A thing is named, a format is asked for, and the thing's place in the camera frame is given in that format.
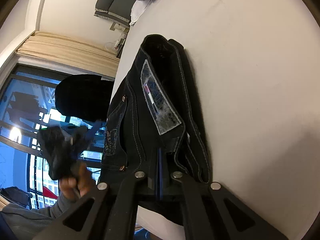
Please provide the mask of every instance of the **metal screw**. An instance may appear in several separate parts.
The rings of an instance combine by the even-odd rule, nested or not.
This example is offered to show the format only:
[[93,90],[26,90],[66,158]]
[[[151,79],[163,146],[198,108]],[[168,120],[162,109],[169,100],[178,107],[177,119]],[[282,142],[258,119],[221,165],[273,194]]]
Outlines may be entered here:
[[172,177],[174,177],[175,179],[179,179],[182,177],[182,172],[175,171],[174,173],[172,173]]
[[101,183],[99,183],[98,186],[97,186],[97,188],[98,188],[99,190],[104,190],[104,189],[106,189],[107,187],[108,187],[108,185],[107,185],[107,183],[105,183],[105,182],[101,182]]
[[218,183],[218,182],[213,182],[213,183],[211,183],[210,187],[211,187],[213,190],[219,190],[219,189],[221,189],[221,184]]
[[145,174],[143,171],[137,171],[134,175],[136,178],[143,178]]

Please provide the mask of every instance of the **jeans pocket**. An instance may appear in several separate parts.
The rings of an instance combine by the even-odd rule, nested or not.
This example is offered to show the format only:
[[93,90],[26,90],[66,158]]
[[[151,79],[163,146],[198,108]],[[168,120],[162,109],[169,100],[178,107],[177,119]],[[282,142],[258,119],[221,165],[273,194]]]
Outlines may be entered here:
[[106,124],[105,146],[102,155],[102,168],[123,171],[127,167],[127,153],[121,146],[120,132],[127,110],[127,98],[110,114]]

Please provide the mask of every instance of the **table surface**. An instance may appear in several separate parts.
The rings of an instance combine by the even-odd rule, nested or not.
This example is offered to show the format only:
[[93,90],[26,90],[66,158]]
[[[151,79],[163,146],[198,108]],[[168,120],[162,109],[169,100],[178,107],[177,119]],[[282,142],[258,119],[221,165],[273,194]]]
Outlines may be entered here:
[[[113,94],[144,37],[186,50],[195,73],[213,180],[301,239],[320,210],[320,28],[301,0],[157,0],[129,31]],[[139,208],[160,238],[183,228]]]

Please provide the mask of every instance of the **black bracket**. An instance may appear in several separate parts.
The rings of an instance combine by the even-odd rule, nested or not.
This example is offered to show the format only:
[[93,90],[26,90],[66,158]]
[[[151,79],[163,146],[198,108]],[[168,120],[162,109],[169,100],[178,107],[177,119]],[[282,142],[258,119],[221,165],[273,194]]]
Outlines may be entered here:
[[[150,190],[146,178],[143,171],[128,175],[117,194],[112,186],[99,183],[34,240],[133,239],[138,201],[152,201],[150,194],[144,194]],[[186,240],[287,239],[218,182],[197,183],[179,171],[172,173],[172,182],[166,192],[179,189],[176,199]]]

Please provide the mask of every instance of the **beige curtain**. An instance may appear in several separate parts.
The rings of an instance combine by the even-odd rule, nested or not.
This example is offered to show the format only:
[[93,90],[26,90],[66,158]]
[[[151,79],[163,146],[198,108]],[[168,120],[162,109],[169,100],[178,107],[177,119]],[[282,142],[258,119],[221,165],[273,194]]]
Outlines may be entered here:
[[20,56],[39,57],[115,77],[119,59],[110,51],[54,33],[35,32],[16,51]]
[[7,201],[5,198],[0,196],[0,211],[9,203],[10,203],[9,201]]

